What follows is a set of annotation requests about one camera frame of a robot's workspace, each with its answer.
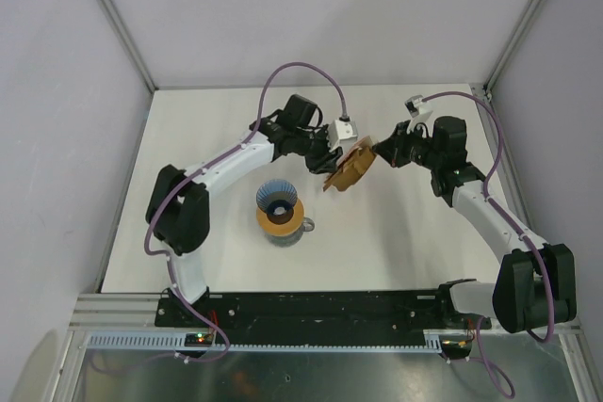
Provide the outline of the blue glass dripper cone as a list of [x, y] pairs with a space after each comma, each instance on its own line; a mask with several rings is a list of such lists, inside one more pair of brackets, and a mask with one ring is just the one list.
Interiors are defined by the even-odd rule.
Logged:
[[292, 211], [298, 200], [293, 184], [283, 179], [263, 183], [255, 196], [257, 207], [267, 215], [281, 215]]

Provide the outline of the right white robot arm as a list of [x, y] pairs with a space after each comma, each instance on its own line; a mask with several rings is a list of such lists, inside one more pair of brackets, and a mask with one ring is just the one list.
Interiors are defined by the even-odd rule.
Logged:
[[434, 304], [436, 320], [456, 328], [468, 314], [495, 318], [509, 333], [554, 327], [577, 314], [575, 261], [564, 244], [551, 245], [530, 231], [492, 195], [484, 174], [467, 159], [465, 121], [444, 116], [428, 137], [396, 125], [372, 148], [387, 164], [414, 163], [431, 173], [434, 195], [464, 217], [500, 263], [493, 283], [456, 281]]

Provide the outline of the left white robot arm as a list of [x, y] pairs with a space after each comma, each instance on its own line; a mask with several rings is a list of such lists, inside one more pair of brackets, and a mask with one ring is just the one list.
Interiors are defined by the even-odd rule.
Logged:
[[250, 133], [231, 149], [190, 169], [167, 165], [159, 171], [145, 214], [143, 247], [150, 256], [165, 257], [170, 289], [179, 297], [174, 312], [186, 325], [198, 326], [208, 315], [202, 298], [207, 284], [201, 246], [209, 236], [210, 207], [218, 195], [255, 169], [289, 154], [303, 157], [313, 174], [336, 172], [344, 142], [357, 137], [357, 129], [347, 114], [312, 126], [310, 120], [320, 113], [316, 103], [294, 94], [284, 108], [258, 117]]

